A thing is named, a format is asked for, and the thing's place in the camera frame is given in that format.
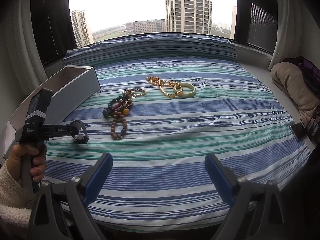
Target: sky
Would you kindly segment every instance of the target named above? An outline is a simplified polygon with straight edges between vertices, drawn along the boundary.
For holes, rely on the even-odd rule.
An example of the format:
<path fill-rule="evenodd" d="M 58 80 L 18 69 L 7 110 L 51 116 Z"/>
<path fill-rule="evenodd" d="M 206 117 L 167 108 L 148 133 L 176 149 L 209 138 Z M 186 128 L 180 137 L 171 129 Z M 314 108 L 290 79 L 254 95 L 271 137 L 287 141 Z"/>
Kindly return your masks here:
<path fill-rule="evenodd" d="M 211 0 L 212 22 L 231 25 L 237 0 Z M 165 0 L 69 0 L 70 11 L 85 10 L 92 32 L 133 21 L 165 19 Z"/>

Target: orange bead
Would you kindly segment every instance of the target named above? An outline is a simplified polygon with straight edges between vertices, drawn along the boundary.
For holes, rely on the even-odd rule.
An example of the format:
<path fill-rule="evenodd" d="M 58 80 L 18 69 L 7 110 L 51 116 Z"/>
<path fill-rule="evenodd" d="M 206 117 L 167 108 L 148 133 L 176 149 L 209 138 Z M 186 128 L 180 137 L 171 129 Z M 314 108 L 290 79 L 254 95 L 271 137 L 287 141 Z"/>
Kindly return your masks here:
<path fill-rule="evenodd" d="M 123 110 L 123 114 L 128 115 L 128 114 L 129 114 L 129 109 L 127 109 L 127 108 L 124 109 L 124 110 Z"/>

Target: silver bolt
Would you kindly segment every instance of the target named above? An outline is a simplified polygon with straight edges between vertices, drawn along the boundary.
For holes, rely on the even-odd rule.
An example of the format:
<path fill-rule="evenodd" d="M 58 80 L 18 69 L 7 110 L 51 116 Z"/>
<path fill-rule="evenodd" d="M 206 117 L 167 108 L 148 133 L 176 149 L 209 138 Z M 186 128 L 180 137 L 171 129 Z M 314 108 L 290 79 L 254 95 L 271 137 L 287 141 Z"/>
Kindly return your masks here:
<path fill-rule="evenodd" d="M 244 176 L 240 176 L 240 177 L 237 178 L 237 181 L 245 182 L 245 181 L 247 181 L 247 179 Z"/>
<path fill-rule="evenodd" d="M 72 182 L 78 182 L 80 180 L 80 177 L 79 176 L 74 176 L 72 177 L 71 181 Z"/>
<path fill-rule="evenodd" d="M 44 187 L 48 186 L 49 185 L 49 181 L 44 180 L 44 181 L 41 182 L 41 185 L 44 186 Z"/>
<path fill-rule="evenodd" d="M 269 185 L 277 185 L 277 182 L 274 180 L 269 180 L 268 183 Z"/>

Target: white box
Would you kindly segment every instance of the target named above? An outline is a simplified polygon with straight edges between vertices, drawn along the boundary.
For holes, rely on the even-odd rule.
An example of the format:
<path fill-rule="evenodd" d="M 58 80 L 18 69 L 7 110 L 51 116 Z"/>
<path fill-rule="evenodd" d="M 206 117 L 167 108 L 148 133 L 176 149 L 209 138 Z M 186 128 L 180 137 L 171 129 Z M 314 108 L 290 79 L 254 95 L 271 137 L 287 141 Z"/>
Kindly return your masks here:
<path fill-rule="evenodd" d="M 65 66 L 34 90 L 10 116 L 0 134 L 0 164 L 3 165 L 17 142 L 15 132 L 27 116 L 31 98 L 42 88 L 53 90 L 44 124 L 60 124 L 73 110 L 101 87 L 94 67 Z"/>

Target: striped cloth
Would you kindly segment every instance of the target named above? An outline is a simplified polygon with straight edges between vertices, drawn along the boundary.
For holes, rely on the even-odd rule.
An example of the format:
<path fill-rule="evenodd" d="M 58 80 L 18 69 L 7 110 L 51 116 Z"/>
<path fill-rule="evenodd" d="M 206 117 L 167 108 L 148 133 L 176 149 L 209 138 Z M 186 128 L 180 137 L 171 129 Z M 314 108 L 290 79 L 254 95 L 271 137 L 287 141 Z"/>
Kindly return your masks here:
<path fill-rule="evenodd" d="M 63 65 L 102 66 L 137 59 L 203 57 L 236 62 L 235 46 L 226 39 L 199 34 L 154 33 L 125 36 L 70 50 Z"/>
<path fill-rule="evenodd" d="M 237 63 L 171 57 L 109 64 L 96 72 L 101 89 L 63 122 L 83 120 L 90 140 L 87 145 L 71 138 L 46 143 L 46 178 L 67 181 L 110 152 L 112 171 L 89 206 L 93 217 L 110 227 L 162 231 L 223 220 L 229 207 L 205 170 L 208 153 L 237 176 L 261 183 L 274 179 L 279 187 L 310 154 L 290 132 L 292 117 L 269 88 Z M 196 95 L 168 98 L 146 82 L 146 76 L 155 75 L 190 82 Z M 134 99 L 127 135 L 114 141 L 112 120 L 102 116 L 102 109 L 126 88 L 142 88 L 147 95 Z"/>

